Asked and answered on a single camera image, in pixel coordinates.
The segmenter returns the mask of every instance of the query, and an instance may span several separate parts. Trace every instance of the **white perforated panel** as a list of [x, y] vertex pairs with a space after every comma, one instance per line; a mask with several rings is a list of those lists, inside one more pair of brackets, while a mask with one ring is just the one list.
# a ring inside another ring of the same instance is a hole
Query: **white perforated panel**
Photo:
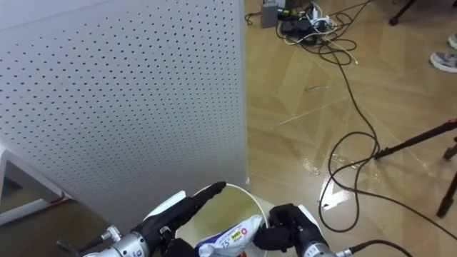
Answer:
[[0, 33], [1, 143], [122, 228], [244, 185], [240, 1], [109, 1]]

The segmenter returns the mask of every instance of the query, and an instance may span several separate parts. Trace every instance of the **parquet floor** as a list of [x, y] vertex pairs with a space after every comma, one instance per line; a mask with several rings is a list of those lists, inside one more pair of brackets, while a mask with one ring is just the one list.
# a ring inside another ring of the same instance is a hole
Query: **parquet floor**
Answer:
[[[329, 14], [361, 2], [321, 0], [319, 4]], [[457, 32], [457, 10], [451, 4], [418, 1], [392, 27], [387, 20], [401, 5], [376, 1], [344, 36], [357, 42], [352, 54], [359, 62], [344, 69], [383, 148], [457, 117], [457, 75], [435, 70], [428, 63], [432, 51], [453, 51], [446, 43]], [[246, 13], [258, 10], [257, 1], [246, 0]], [[368, 127], [356, 113], [337, 66], [285, 44], [274, 29], [261, 29], [258, 17], [252, 21], [245, 31], [252, 191], [273, 204], [302, 203], [318, 217], [331, 149], [346, 133], [368, 132]], [[457, 172], [457, 158], [442, 160], [454, 136], [457, 132], [371, 161], [362, 170], [358, 187], [402, 201], [457, 234], [457, 205], [444, 219], [435, 216]], [[367, 138], [355, 136], [337, 150], [331, 163], [341, 166], [365, 158], [372, 145]], [[340, 180], [352, 186], [355, 169], [343, 171]], [[332, 183], [330, 187], [324, 196], [324, 216], [333, 227], [346, 228], [356, 214], [354, 195]], [[360, 200], [357, 227], [348, 233], [323, 230], [335, 251], [380, 238], [404, 246], [414, 256], [456, 254], [455, 240], [410, 211], [376, 198], [361, 196]], [[377, 246], [358, 256], [401, 254]]]

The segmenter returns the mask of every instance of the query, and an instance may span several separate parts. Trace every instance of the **person's foot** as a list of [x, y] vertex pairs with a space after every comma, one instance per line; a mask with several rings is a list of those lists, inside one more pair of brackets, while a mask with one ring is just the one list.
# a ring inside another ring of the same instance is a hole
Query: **person's foot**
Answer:
[[453, 49], [457, 50], [457, 33], [449, 36], [448, 43], [449, 43], [449, 46], [451, 46]]
[[435, 52], [431, 54], [430, 62], [440, 71], [457, 73], [457, 54]]

